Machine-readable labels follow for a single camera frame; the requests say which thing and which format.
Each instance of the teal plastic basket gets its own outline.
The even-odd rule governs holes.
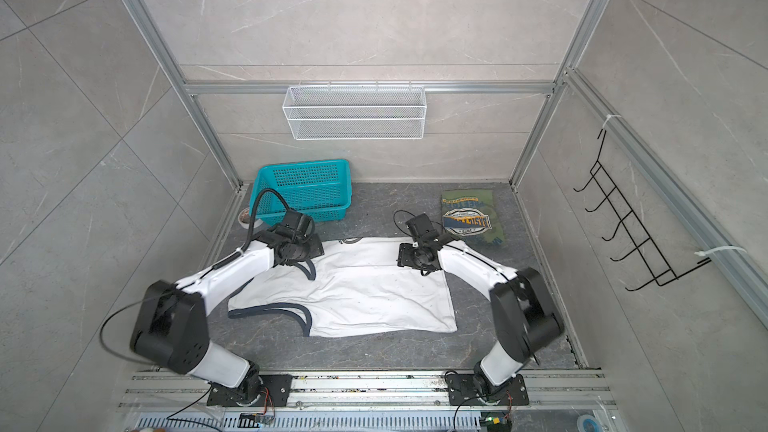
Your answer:
[[[346,160],[303,161],[268,165],[259,170],[250,195],[250,211],[264,188],[274,188],[288,205],[318,222],[341,220],[352,203],[350,162]],[[283,220],[285,208],[274,194],[265,194],[256,218],[268,225]]]

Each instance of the black wire hook rack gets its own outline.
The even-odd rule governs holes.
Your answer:
[[[710,262],[712,262],[711,259],[706,257],[706,258],[698,261],[695,266],[693,266],[689,270],[687,270],[685,272],[682,272],[682,273],[678,273],[678,272],[676,272],[672,268],[670,263],[667,261],[667,258],[664,256],[664,254],[659,249],[659,246],[656,244],[656,241],[653,239],[653,237],[648,232],[648,229],[645,227],[645,224],[643,224],[643,221],[640,219],[638,214],[634,211],[634,208],[632,208],[632,205],[629,203],[627,198],[624,196],[624,194],[621,192],[619,187],[616,185],[616,182],[614,182],[614,179],[612,177],[610,177],[610,174],[608,173],[608,170],[606,170],[605,167],[603,167],[603,164],[600,163],[600,155],[603,153],[603,145],[605,144],[605,135],[606,135],[605,134],[605,130],[604,129],[600,130],[600,133],[598,134],[598,140],[601,139],[600,150],[598,151],[598,158],[597,158],[597,160],[594,161],[594,164],[592,164],[592,166],[589,169],[589,173],[590,173],[589,180],[587,181],[586,184],[584,184],[584,187],[581,187],[581,188],[578,188],[578,189],[574,188],[574,191],[582,192],[582,191],[584,191],[585,188],[587,188],[590,185],[591,182],[594,182],[600,188],[600,192],[602,192],[602,194],[603,194],[603,200],[600,201],[600,203],[598,204],[597,207],[595,207],[595,208],[593,208],[591,210],[588,209],[588,208],[585,208],[586,212],[592,213],[592,212],[596,211],[597,209],[599,209],[604,203],[607,202],[610,205],[611,210],[613,210],[613,212],[616,214],[616,218],[619,220],[619,222],[616,224],[616,228],[614,229],[614,233],[612,235],[610,235],[610,237],[600,237],[600,238],[602,238],[606,242],[610,242],[614,238],[616,238],[616,234],[618,233],[619,228],[623,227],[624,231],[627,232],[627,235],[629,236],[629,239],[632,241],[632,245],[633,245],[632,250],[630,250],[629,252],[624,254],[624,256],[621,257],[621,258],[610,257],[610,260],[612,260],[614,262],[620,262],[620,261],[623,261],[625,258],[629,257],[631,254],[634,254],[635,252],[637,252],[640,255],[640,258],[642,259],[643,264],[645,264],[645,267],[648,269],[648,272],[650,273],[650,276],[652,277],[649,281],[647,281],[645,283],[642,283],[639,287],[636,287],[636,288],[625,287],[625,289],[627,289],[627,291],[629,291],[629,292],[635,292],[635,291],[639,291],[641,288],[646,287],[646,286],[648,286],[648,285],[650,285],[651,283],[654,283],[654,282],[656,282],[656,284],[659,287],[663,287],[664,285],[667,285],[668,283],[671,283],[673,281],[679,280],[682,277],[685,277],[688,273],[691,273],[691,272],[695,271],[696,269],[701,268],[704,265],[709,264]],[[603,185],[600,184],[600,181],[598,181],[598,179],[596,177],[596,175],[598,174],[599,171],[603,171],[605,173],[605,176],[608,177],[608,180],[610,182],[610,186],[603,187]],[[611,195],[613,195],[613,196],[617,195],[618,197],[620,197],[620,199],[622,201],[624,201],[624,203],[626,204],[629,212],[627,212],[624,215],[619,214],[619,211],[617,209],[617,205],[619,205],[619,202],[613,203],[612,200],[610,199]],[[643,232],[645,233],[645,238],[642,241],[638,241],[638,239],[635,236],[633,236],[631,234],[631,232],[629,231],[629,228],[627,227],[627,224],[626,224],[626,220],[629,219],[629,218],[634,218],[637,221],[637,223],[639,223],[640,226],[642,227]],[[664,266],[666,268],[661,273],[654,273],[653,268],[648,264],[648,258],[645,256],[645,254],[643,253],[643,250],[641,249],[642,246],[644,246],[644,245],[646,245],[648,243],[650,243],[650,245],[653,246],[656,249],[656,252],[661,257],[661,260],[664,261]]]

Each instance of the dark gray marble floor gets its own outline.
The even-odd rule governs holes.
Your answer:
[[[352,206],[341,221],[320,222],[322,240],[350,237],[396,237],[392,223],[398,208],[415,214],[440,216],[440,193],[457,188],[492,188],[494,207],[504,230],[501,245],[473,247],[493,260],[515,268],[539,269],[533,247],[512,190],[506,184],[352,184]],[[250,192],[244,199],[248,204]],[[246,231],[233,224],[224,254],[243,243]],[[397,331],[350,338],[305,338],[292,319],[280,315],[229,319],[226,301],[209,317],[210,336],[236,354],[255,361],[264,369],[318,368],[472,368],[495,342],[488,301],[464,281],[447,274],[456,310],[458,331],[437,334]],[[530,368],[575,368],[570,343],[562,337],[537,353],[541,366]]]

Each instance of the vertical metal post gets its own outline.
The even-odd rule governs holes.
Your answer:
[[[528,135],[528,140],[525,142],[520,158],[518,158],[518,163],[514,166],[512,177],[509,177],[509,184],[512,188],[517,189],[520,185],[520,180],[522,180],[525,171],[528,169],[528,164],[531,163],[531,159],[538,147],[538,143],[542,140],[544,131],[547,129],[547,125],[549,125],[549,121],[552,119],[552,114],[558,106],[558,101],[562,95],[562,89],[565,86],[564,76],[569,68],[574,68],[579,60],[581,60],[581,55],[584,54],[584,50],[587,48],[587,44],[589,43],[590,38],[592,38],[592,34],[597,28],[598,23],[600,22],[600,17],[603,16],[603,12],[605,12],[605,8],[608,6],[609,1],[610,0],[589,0],[587,9],[584,10],[584,16],[581,17],[581,22],[576,28],[576,33],[571,40],[570,46],[568,46],[568,51],[565,53],[563,62],[555,77],[554,93],[544,102],[544,106],[536,118],[536,123],[534,124],[531,133]]]
[[[226,155],[224,147],[221,145],[221,142],[219,142],[218,135],[216,135],[216,131],[208,122],[200,104],[197,103],[197,100],[195,100],[194,97],[187,93],[184,86],[184,77],[181,74],[179,65],[174,59],[174,56],[170,53],[168,45],[163,40],[162,36],[160,36],[158,27],[152,21],[152,17],[147,10],[147,5],[144,4],[143,0],[122,1],[128,10],[128,14],[138,27],[139,32],[144,36],[144,40],[147,42],[152,54],[154,54],[155,59],[158,60],[160,67],[168,77],[168,81],[179,96],[181,103],[184,104],[192,121],[197,126],[197,130],[203,135],[203,139],[205,139],[211,153],[213,153],[214,158],[216,158],[216,161],[219,163],[226,179],[229,180],[234,189],[239,188],[243,183],[242,180],[237,176],[232,161]]]

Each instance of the metal shelf basket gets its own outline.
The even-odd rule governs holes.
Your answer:
[[[420,86],[298,85],[283,112],[297,140],[421,139],[427,101]]]

